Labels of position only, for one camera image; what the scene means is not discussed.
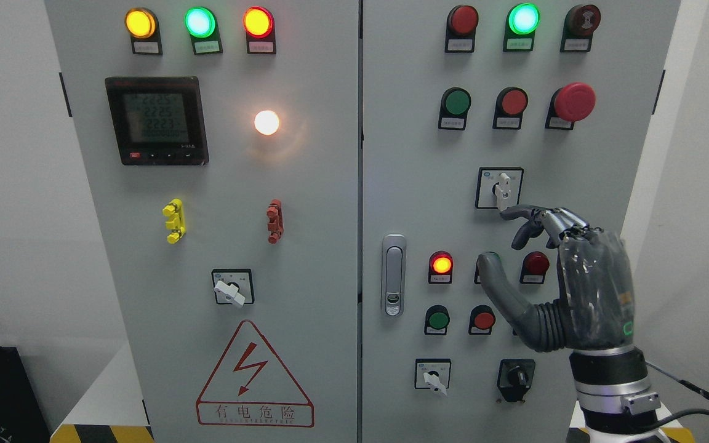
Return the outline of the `gray robotic hand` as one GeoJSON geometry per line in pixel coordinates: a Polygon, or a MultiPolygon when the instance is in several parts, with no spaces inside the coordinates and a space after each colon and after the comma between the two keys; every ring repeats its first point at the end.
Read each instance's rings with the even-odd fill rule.
{"type": "Polygon", "coordinates": [[[634,296],[627,250],[616,233],[591,226],[566,208],[517,205],[504,220],[524,218],[512,242],[523,249],[542,233],[559,252],[559,299],[532,305],[504,272],[486,270],[481,286],[521,341],[534,351],[602,350],[633,343],[634,296]]]}

